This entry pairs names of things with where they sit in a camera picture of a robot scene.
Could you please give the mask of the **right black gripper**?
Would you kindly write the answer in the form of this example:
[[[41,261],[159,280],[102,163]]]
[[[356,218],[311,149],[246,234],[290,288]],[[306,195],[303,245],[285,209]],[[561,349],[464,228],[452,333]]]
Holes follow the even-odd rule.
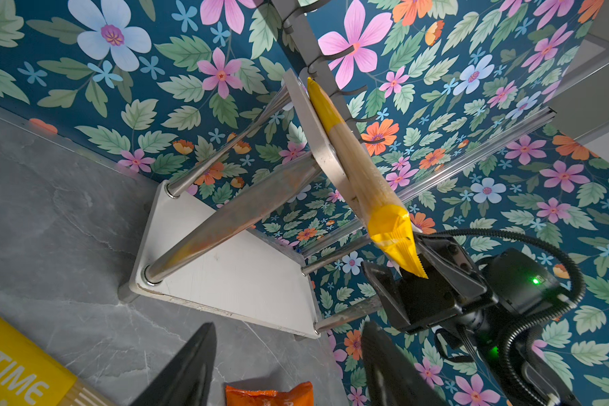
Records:
[[[426,277],[402,271],[396,279],[385,266],[362,266],[392,328],[419,333],[451,322],[470,324],[472,313],[497,304],[493,288],[454,238],[417,235],[415,243]]]

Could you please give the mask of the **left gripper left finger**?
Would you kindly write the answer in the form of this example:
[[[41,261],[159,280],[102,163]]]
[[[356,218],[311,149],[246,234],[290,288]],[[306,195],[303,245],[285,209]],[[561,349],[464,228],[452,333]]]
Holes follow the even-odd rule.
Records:
[[[204,323],[131,406],[207,405],[216,351],[215,325]]]

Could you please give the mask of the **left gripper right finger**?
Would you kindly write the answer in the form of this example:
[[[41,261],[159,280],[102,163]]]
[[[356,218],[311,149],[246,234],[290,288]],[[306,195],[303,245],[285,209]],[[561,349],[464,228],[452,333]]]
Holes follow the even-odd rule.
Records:
[[[439,395],[377,323],[365,323],[361,345],[372,405],[439,404]]]

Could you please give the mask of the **yellow spaghetti package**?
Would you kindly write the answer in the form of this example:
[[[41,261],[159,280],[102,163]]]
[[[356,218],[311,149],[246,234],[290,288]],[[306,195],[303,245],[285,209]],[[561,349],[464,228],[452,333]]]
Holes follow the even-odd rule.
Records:
[[[0,317],[0,405],[111,405]]]
[[[355,138],[326,91],[311,78],[307,80],[307,88],[312,106],[358,199],[360,209],[356,216],[364,223],[371,241],[401,269],[427,279],[416,249],[413,224],[401,199]]]

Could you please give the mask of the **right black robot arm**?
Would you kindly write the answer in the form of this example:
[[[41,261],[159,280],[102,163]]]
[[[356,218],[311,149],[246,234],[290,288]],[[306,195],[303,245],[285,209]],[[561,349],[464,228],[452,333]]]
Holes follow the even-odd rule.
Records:
[[[585,296],[578,265],[555,245],[522,233],[470,230],[472,237],[516,240],[560,261],[570,277],[563,287],[545,267],[516,249],[472,260],[458,244],[460,229],[418,234],[415,246],[426,276],[395,278],[386,267],[367,262],[362,269],[377,303],[402,333],[435,330],[440,355],[457,364],[481,362],[503,393],[520,405],[575,405],[573,391],[533,350],[550,321],[576,309]]]

